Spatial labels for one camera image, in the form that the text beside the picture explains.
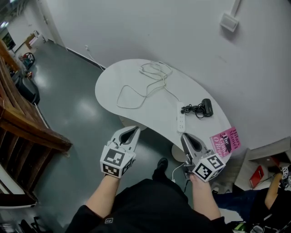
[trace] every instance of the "jeans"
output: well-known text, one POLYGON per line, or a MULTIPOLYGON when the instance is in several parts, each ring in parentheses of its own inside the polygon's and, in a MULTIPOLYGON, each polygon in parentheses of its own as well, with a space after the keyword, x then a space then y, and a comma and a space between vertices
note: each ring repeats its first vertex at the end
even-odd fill
POLYGON ((239 194, 214 194, 216 204, 221 209, 236 211, 245 222, 249 222, 251 208, 259 190, 248 190, 239 194))
POLYGON ((154 171, 152 178, 153 178, 153 181, 163 183, 169 186, 170 188, 174 189, 188 203, 188 197, 183 193, 179 185, 177 185, 176 183, 168 179, 162 170, 156 169, 154 171))

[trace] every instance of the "white table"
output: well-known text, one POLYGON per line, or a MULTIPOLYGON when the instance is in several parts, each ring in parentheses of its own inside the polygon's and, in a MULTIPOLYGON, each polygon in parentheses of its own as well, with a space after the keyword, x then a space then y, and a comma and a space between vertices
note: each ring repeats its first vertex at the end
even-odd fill
MULTIPOLYGON (((165 89, 155 91, 139 109, 123 109, 116 105, 118 95, 124 85, 130 85, 139 93, 146 94, 146 86, 153 83, 154 80, 141 74, 139 68, 148 62, 150 61, 132 59, 119 61, 108 67, 100 75, 95 86, 97 101, 106 110, 158 132, 177 146, 174 146, 172 151, 182 152, 181 135, 177 133, 176 123, 177 100, 165 89)), ((152 88, 160 85, 161 83, 154 84, 152 88)), ((173 73, 166 79, 166 87, 185 105, 198 105, 205 98, 211 100, 214 115, 199 120, 194 113, 187 114, 186 132, 200 138, 208 149, 213 149, 210 137, 231 127, 217 102, 196 81, 174 68, 173 73)), ((119 104, 135 107, 141 103, 142 99, 141 96, 126 87, 122 92, 119 104)), ((224 157, 224 162, 227 162, 230 156, 224 157)), ((186 159, 184 154, 182 157, 174 157, 180 162, 184 162, 186 159)))

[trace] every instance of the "gray floor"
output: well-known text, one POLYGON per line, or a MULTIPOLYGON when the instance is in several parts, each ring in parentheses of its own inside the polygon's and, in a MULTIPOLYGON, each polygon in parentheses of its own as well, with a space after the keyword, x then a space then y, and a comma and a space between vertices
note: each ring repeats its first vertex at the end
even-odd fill
MULTIPOLYGON (((74 144, 70 158, 53 158, 35 188, 40 214, 55 232, 63 232, 80 205, 98 187, 103 177, 99 163, 103 146, 123 126, 118 116, 103 109, 96 100, 100 69, 49 42, 35 53, 35 58, 31 70, 40 91, 39 108, 50 127, 74 144)), ((151 178, 161 157, 169 159, 166 174, 171 177, 179 165, 171 156, 171 146, 151 129, 142 131, 135 150, 137 160, 122 178, 118 192, 151 178)), ((184 188, 181 170, 175 172, 175 180, 184 188)), ((186 193, 192 205, 190 184, 186 193)))

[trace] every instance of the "pink book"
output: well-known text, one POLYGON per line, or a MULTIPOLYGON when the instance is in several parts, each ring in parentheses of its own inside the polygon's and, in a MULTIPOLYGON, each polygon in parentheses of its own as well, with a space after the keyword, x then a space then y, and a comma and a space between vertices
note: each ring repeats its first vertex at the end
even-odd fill
POLYGON ((220 157, 233 153, 234 150, 241 147, 241 142, 236 132, 236 128, 232 127, 210 138, 214 152, 220 157))

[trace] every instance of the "white power strip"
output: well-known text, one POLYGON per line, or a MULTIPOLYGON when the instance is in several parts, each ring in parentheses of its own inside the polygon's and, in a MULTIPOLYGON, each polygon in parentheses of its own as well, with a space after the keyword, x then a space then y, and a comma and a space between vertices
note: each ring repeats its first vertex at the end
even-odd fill
POLYGON ((185 114, 181 113, 182 107, 184 107, 183 102, 178 102, 177 103, 177 132, 179 134, 182 134, 186 131, 186 126, 185 126, 185 114))

